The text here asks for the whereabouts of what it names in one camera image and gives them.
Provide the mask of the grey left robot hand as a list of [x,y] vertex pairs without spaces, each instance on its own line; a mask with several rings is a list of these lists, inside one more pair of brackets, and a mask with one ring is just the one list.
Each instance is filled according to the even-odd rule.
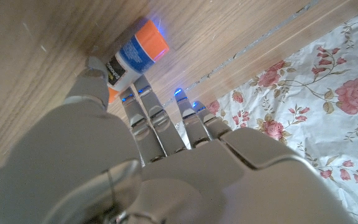
[[90,57],[64,102],[11,149],[0,223],[351,223],[318,173],[286,145],[232,130],[200,102],[177,100],[191,147],[145,78],[151,128],[132,89],[132,129],[109,114],[108,70]]

